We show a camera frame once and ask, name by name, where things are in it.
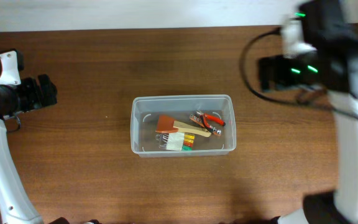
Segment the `copper socket bit rail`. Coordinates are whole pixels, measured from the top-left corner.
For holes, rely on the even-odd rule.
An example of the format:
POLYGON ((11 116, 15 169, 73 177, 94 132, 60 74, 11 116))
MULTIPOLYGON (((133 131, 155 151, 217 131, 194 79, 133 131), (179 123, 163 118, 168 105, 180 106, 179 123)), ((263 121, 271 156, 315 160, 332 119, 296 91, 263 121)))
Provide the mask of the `copper socket bit rail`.
MULTIPOLYGON (((191 115, 190 115, 190 119, 191 119, 193 122, 195 122, 196 124, 200 125, 202 128, 204 128, 204 127, 202 126, 200 120, 198 119, 198 115, 197 115, 197 114, 196 114, 196 115, 191 114, 191 115)), ((214 132, 214 133, 212 133, 212 134, 214 134, 214 135, 216 135, 216 136, 220 136, 220 135, 222 134, 222 131, 221 131, 220 129, 217 129, 217 131, 214 132)))

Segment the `red handled pliers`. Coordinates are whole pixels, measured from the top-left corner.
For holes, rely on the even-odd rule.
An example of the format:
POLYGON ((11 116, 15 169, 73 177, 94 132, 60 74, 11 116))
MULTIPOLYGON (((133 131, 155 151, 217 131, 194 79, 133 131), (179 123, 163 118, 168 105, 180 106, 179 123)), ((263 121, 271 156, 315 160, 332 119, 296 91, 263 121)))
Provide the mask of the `red handled pliers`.
POLYGON ((220 126, 225 126, 225 125, 226 125, 226 123, 225 123, 222 119, 220 119, 220 118, 218 118, 218 117, 215 117, 215 116, 213 116, 213 115, 210 115, 210 114, 207 114, 207 113, 203 113, 203 112, 201 112, 201 111, 196 111, 196 114, 198 115, 198 119, 200 120, 202 126, 203 126, 204 128, 206 128, 206 129, 207 129, 209 132, 211 132, 211 133, 216 132, 217 129, 214 128, 214 127, 212 127, 212 126, 208 123, 208 121, 213 121, 213 122, 219 124, 220 126))

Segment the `clear plastic container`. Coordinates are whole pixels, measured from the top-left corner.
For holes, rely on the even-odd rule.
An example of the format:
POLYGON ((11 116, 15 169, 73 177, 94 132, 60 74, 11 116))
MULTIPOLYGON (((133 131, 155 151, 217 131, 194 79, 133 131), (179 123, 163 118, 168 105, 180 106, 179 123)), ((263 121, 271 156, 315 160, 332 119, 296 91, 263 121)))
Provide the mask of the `clear plastic container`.
POLYGON ((131 149, 140 157, 186 157, 226 155, 237 146, 236 120, 232 100, 228 95, 176 95, 138 97, 131 114, 131 149), (222 119, 226 125, 209 121, 222 131, 220 136, 206 138, 195 135, 192 151, 167 151, 159 148, 155 136, 158 117, 167 115, 175 120, 201 127, 190 119, 201 111, 222 119))

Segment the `orange scraper with wooden handle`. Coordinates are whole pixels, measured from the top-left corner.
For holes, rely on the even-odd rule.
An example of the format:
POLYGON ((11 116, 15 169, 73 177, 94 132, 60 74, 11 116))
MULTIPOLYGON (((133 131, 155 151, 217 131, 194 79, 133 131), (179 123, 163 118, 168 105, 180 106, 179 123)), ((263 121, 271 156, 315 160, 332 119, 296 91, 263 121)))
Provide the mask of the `orange scraper with wooden handle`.
POLYGON ((157 127, 155 131, 157 133, 162 134, 190 133, 206 138, 211 136, 211 133, 206 129, 179 122, 167 115, 160 115, 158 117, 157 127))

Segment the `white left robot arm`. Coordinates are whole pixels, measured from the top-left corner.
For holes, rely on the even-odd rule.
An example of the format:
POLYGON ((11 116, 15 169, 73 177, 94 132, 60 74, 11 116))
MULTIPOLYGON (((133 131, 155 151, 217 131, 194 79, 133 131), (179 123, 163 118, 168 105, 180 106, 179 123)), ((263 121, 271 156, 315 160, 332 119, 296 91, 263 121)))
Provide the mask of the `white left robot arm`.
POLYGON ((0 85, 0 223, 43 223, 13 163, 5 120, 55 104, 57 88, 48 75, 25 78, 19 85, 0 85))

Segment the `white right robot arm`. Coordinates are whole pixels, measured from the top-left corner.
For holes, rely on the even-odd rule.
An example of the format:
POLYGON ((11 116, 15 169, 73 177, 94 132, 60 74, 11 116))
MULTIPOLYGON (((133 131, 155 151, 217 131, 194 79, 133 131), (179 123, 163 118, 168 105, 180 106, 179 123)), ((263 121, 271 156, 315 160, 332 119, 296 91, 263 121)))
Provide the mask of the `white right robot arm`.
POLYGON ((316 108, 327 94, 338 141, 339 184, 307 195, 300 209, 274 223, 358 223, 358 34, 346 22, 340 1, 307 1, 274 30, 283 54, 259 60, 262 91, 299 88, 293 105, 316 108))

